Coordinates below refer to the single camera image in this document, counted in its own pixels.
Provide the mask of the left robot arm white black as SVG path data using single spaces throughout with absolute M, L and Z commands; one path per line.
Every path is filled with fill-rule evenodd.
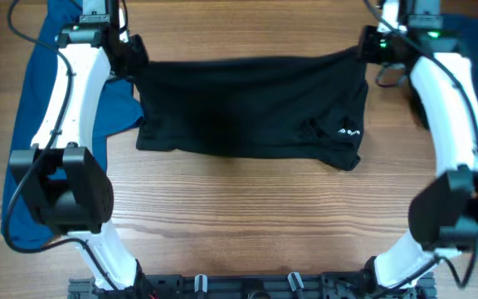
M 145 298 L 153 290 L 111 221 L 114 191 L 92 145 L 105 83 L 132 75 L 147 58 L 127 24 L 124 2 L 84 1 L 78 20 L 60 30 L 55 45 L 46 46 L 58 58 L 56 81 L 30 148 L 11 153 L 17 189 L 2 221 L 5 243 L 15 252 L 74 243 L 93 272 L 90 291 L 98 298 Z M 36 249 L 15 244 L 10 222 L 19 199 L 60 241 Z

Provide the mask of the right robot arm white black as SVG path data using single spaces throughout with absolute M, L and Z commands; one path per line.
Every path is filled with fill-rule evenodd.
M 363 29 L 359 57 L 382 66 L 403 65 L 420 101 L 436 156 L 435 179 L 409 207 L 407 232 L 372 260 L 373 295 L 413 288 L 441 263 L 469 253 L 459 288 L 478 260 L 478 99 L 469 47 L 449 27 L 437 1 L 369 4 L 377 26 Z

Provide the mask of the black t-shirt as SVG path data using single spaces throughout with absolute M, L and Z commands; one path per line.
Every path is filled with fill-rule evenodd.
M 237 158 L 360 161 L 367 66 L 355 48 L 325 56 L 152 61 L 135 79 L 139 150 Z

